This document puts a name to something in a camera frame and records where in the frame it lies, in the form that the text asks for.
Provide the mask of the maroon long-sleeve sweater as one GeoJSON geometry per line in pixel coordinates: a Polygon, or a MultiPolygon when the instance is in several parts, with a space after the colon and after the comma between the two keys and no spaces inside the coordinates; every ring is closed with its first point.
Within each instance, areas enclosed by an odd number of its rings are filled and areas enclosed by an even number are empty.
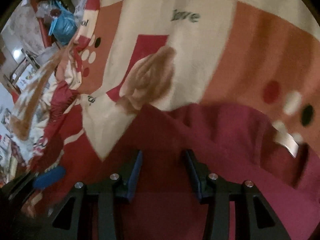
{"type": "Polygon", "coordinates": [[[181,164],[182,150],[192,149],[225,180],[253,181],[292,239],[319,239],[319,157],[307,144],[292,157],[274,143],[275,133],[267,116],[246,106],[192,104],[171,112],[145,106],[96,179],[117,172],[141,150],[137,191],[122,210],[125,239],[201,239],[206,207],[181,164]]]}

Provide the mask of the brown white checkered blanket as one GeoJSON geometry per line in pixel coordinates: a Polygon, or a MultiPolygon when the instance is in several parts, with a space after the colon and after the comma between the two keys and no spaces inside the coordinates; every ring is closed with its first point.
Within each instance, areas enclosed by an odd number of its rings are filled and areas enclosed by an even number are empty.
{"type": "Polygon", "coordinates": [[[31,123],[39,104],[43,89],[50,76],[59,65],[67,47],[56,52],[35,74],[31,82],[18,97],[10,117],[9,127],[12,133],[22,141],[29,137],[31,123]]]}

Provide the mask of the blue plastic bag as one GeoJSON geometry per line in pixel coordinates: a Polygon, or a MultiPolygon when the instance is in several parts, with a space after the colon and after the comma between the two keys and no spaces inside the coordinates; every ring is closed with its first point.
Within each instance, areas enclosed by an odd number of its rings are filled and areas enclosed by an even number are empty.
{"type": "Polygon", "coordinates": [[[52,21],[49,36],[54,36],[62,45],[67,45],[77,31],[74,15],[56,0],[50,1],[50,16],[52,21]]]}

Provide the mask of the red cream patchwork blanket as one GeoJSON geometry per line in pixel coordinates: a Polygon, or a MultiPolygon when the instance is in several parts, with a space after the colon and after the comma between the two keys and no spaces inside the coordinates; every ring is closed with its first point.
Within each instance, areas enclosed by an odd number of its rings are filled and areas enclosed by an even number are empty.
{"type": "Polygon", "coordinates": [[[30,168],[65,165],[59,191],[96,179],[145,106],[250,107],[319,157],[319,26],[301,0],[87,0],[39,103],[30,168]]]}

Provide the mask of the red wooden chair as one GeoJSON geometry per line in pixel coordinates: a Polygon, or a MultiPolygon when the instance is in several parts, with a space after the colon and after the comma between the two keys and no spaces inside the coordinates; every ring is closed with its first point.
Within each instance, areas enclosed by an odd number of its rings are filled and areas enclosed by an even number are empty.
{"type": "MultiPolygon", "coordinates": [[[[37,13],[38,1],[39,0],[30,0],[31,7],[35,13],[37,13]]],[[[45,48],[51,47],[52,43],[53,43],[52,37],[48,35],[49,30],[45,26],[43,18],[36,17],[36,19],[37,19],[39,26],[40,26],[40,33],[41,33],[42,42],[43,42],[44,47],[45,48]]]]}

